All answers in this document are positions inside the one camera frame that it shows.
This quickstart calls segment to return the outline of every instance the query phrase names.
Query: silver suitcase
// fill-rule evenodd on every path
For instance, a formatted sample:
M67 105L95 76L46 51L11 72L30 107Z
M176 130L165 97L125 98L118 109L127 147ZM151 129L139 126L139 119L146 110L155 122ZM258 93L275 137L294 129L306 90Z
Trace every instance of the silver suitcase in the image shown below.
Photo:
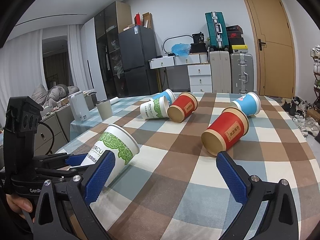
M231 76L232 93L246 94L253 92L253 57L249 53L232 53Z
M213 93L231 93L231 67L228 51L209 53Z

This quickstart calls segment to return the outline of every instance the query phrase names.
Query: red paper cup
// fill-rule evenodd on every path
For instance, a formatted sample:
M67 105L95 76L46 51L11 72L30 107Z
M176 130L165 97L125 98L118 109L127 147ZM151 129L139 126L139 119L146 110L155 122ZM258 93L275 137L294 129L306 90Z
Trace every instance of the red paper cup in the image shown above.
M182 122L198 107L196 97L188 92L181 93L168 108L167 114L174 122Z
M201 135L204 147L214 156L231 148L249 130L247 116L235 107L227 107Z

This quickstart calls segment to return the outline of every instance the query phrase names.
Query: blue plastic bag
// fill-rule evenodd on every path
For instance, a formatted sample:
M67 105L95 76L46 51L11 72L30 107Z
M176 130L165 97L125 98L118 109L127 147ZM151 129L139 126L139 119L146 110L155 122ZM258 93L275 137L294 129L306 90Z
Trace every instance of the blue plastic bag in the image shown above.
M190 44L175 44L172 46L171 51L174 53L176 56L182 56L182 57L187 57L189 55L191 45Z

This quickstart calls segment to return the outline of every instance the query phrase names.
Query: white kettle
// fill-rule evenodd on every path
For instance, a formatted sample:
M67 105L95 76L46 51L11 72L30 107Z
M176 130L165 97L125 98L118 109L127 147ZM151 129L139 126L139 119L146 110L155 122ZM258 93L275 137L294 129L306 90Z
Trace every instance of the white kettle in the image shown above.
M85 121L91 118L87 102L84 99L82 91L68 96L71 111L76 121Z

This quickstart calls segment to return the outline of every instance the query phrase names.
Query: plaid tablecloth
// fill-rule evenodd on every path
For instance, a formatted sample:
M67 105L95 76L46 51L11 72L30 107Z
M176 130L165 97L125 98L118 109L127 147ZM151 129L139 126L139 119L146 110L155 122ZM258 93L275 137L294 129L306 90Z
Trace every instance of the plaid tablecloth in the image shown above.
M142 119L139 105L148 99L140 99L59 151L88 152L109 123L124 127L137 140L140 153L91 204L114 239L218 239L240 210L216 159L201 143L202 132L239 95L194 95L199 106L182 123ZM249 117L249 132L228 153L249 175L289 181L300 239L306 239L320 219L320 168L288 114L276 101L260 99L262 110ZM265 207L262 203L246 239L253 237Z
M123 115L126 115L128 111L123 111L119 113L120 111L124 110L128 106L131 106L135 102L138 102L139 100L145 98L143 97L130 97L130 98L120 98L119 102L113 104L111 106L113 115L122 117ZM102 122L102 119L99 115L98 109L95 107L90 111L91 118L81 122L73 120L70 124L70 141L78 137L80 134L83 134L85 131L89 130L90 128L98 125Z

